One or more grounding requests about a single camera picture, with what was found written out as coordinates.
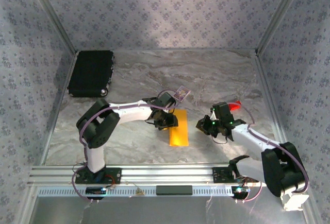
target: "patterned wallpaper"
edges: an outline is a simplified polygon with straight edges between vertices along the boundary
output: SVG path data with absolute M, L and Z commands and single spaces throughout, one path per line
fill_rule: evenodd
M 72 56 L 38 0 L 0 0 L 0 6 L 0 223 L 13 223 Z
M 330 223 L 330 0 L 294 0 L 262 55 L 289 141 Z
M 50 0 L 76 49 L 256 48 L 280 0 Z

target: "robotic arm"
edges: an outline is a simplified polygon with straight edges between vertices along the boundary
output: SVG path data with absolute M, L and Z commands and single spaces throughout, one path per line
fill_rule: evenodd
M 250 149 L 261 160 L 257 161 L 248 156 L 231 160 L 229 167 L 235 172 L 236 177 L 247 176 L 264 182 L 276 197 L 295 192 L 305 184 L 307 188 L 308 177 L 304 175 L 306 171 L 295 146 L 289 142 L 280 144 L 272 141 L 251 129 L 243 120 L 234 120 L 227 103 L 213 105 L 211 116 L 205 115 L 196 127 L 213 137 L 222 134 L 226 139 Z
M 105 99 L 99 99 L 77 122 L 76 126 L 81 132 L 87 121 L 100 110 L 114 107 L 105 111 L 94 119 L 85 129 L 83 138 L 87 144 L 86 154 L 88 170 L 96 174 L 105 167 L 104 145 L 110 138 L 113 130 L 119 124 L 135 120 L 153 119 L 154 126 L 159 130 L 178 126 L 175 115 L 148 105 L 169 108 L 175 104 L 175 99 L 168 93 L 160 97 L 146 98 L 129 104 L 109 104 Z

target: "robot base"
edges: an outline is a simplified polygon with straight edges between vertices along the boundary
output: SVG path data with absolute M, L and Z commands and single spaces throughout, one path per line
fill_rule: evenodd
M 92 173 L 88 167 L 77 174 L 76 184 L 120 184 L 122 176 L 121 168 L 104 167 L 96 173 Z

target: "gray marble tabletop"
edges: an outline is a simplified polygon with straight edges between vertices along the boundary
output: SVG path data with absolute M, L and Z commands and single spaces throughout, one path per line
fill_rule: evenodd
M 116 127 L 106 143 L 107 164 L 222 163 L 242 154 L 253 155 L 235 142 L 215 144 L 210 136 L 195 128 L 197 121 L 209 114 L 212 104 L 220 101 L 241 101 L 255 117 L 255 129 L 274 138 L 256 81 L 253 51 L 149 50 L 114 54 L 112 84 L 105 97 L 108 102 L 135 102 L 181 85 L 191 90 L 180 105 L 188 114 L 189 146 L 169 146 L 168 130 L 159 131 L 143 121 L 124 123 Z M 83 147 L 75 125 L 95 101 L 65 94 L 46 165 L 73 165 L 83 161 Z M 244 110 L 235 110 L 233 115 L 251 121 Z

